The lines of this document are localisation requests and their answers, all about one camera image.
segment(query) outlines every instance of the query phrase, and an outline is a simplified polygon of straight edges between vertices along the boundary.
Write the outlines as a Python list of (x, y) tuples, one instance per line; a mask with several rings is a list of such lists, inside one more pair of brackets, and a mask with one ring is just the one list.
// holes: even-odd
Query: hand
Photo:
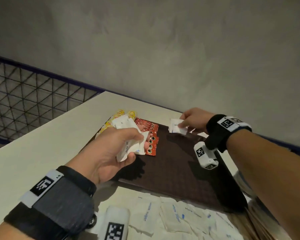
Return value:
[[(71, 167), (95, 184), (112, 179), (123, 167), (130, 165), (136, 159), (131, 152), (125, 161), (118, 162), (116, 155), (121, 151), (128, 140), (142, 140), (143, 135), (137, 129), (116, 129), (110, 127), (104, 130), (94, 141), (89, 143), (66, 166)], [(145, 142), (144, 148), (148, 149), (149, 143)]]
[(185, 128), (188, 126), (188, 132), (195, 129), (192, 132), (194, 134), (199, 134), (201, 132), (208, 134), (206, 125), (214, 115), (214, 113), (210, 113), (200, 108), (191, 108), (181, 115), (180, 119), (184, 121), (181, 122), (178, 127)]

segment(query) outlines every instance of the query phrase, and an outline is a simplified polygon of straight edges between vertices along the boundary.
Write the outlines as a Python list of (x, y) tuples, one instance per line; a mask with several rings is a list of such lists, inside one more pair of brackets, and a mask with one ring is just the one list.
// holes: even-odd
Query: triangular mesh pattern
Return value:
[(0, 62), (0, 139), (13, 141), (103, 92), (69, 81)]

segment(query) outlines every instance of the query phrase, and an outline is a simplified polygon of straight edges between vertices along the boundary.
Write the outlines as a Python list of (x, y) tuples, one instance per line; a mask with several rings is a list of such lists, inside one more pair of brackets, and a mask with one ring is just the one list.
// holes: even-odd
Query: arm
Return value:
[[(123, 148), (125, 141), (142, 140), (137, 129), (115, 129), (113, 127), (104, 130), (94, 141), (87, 145), (78, 155), (70, 160), (66, 166), (76, 170), (96, 185), (110, 180), (124, 166), (134, 162), (136, 155), (129, 153), (125, 161), (117, 162), (116, 155)], [(31, 240), (26, 234), (13, 226), (3, 222), (0, 225), (0, 240)]]
[[(212, 116), (193, 108), (182, 114), (179, 127), (207, 133)], [(292, 239), (300, 239), (300, 157), (245, 129), (233, 133), (226, 145), (256, 195)]]

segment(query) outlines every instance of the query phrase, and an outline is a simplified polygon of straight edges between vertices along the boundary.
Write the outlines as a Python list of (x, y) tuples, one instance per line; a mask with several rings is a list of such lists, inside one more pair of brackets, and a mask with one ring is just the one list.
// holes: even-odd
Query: person's right hand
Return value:
[(198, 134), (201, 132), (204, 132), (208, 134), (206, 125), (208, 121), (214, 116), (214, 113), (205, 111), (200, 108), (191, 108), (187, 111), (185, 111), (180, 119), (184, 120), (181, 122), (178, 127), (179, 128), (185, 128), (188, 126), (188, 132), (195, 129), (192, 133)]

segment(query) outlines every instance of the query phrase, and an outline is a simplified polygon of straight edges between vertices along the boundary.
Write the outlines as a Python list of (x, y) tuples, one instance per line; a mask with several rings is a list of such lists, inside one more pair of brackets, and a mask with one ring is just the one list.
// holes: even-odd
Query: white table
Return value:
[[(17, 205), (21, 195), (50, 169), (73, 158), (117, 109), (135, 110), (138, 117), (163, 125), (168, 125), (171, 118), (181, 115), (159, 106), (103, 92), (0, 148), (0, 223)], [(221, 156), (234, 175), (237, 167), (229, 154), (225, 152)], [(120, 186), (100, 189), (98, 192), (98, 197), (103, 201), (100, 210), (118, 204), (118, 199), (125, 196), (139, 194)]]

